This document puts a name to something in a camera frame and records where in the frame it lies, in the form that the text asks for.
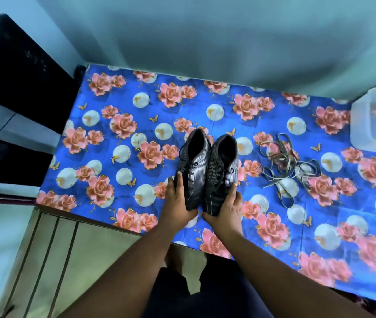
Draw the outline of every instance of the shoe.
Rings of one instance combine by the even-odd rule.
[[[238,148],[235,138],[220,136],[212,146],[203,200],[203,211],[220,212],[233,183],[238,180]]]
[[[201,128],[192,131],[186,143],[179,151],[179,164],[174,184],[176,188],[178,171],[184,182],[185,207],[187,210],[198,208],[203,200],[206,171],[211,145]]]

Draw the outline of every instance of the blue floral tablecloth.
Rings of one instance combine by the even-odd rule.
[[[188,134],[201,127],[213,142],[229,133],[244,236],[320,284],[376,299],[376,154],[351,147],[349,123],[350,106],[330,98],[91,65],[37,202],[143,233],[157,224]],[[259,144],[277,133],[324,173],[308,191],[286,180],[288,210],[260,176],[270,162]],[[201,217],[174,242],[231,257]]]

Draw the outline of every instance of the person's right hand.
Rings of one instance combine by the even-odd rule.
[[[242,195],[237,192],[237,186],[234,183],[217,216],[202,213],[203,219],[210,224],[219,240],[223,241],[233,234],[242,235],[242,205]]]

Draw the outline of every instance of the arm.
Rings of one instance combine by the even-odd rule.
[[[169,177],[157,226],[135,242],[59,318],[142,316],[172,239],[198,214],[197,210],[186,210],[182,175],[177,176],[176,190]]]
[[[231,188],[218,216],[203,213],[275,318],[372,317],[355,303],[303,276],[242,236],[242,196]]]

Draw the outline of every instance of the person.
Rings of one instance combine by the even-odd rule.
[[[161,268],[177,232],[198,215],[187,211],[182,175],[169,177],[158,224],[135,242],[60,318],[372,317],[243,237],[243,199],[231,190],[216,217],[202,213],[235,261],[209,255],[199,293],[190,295],[180,265]]]

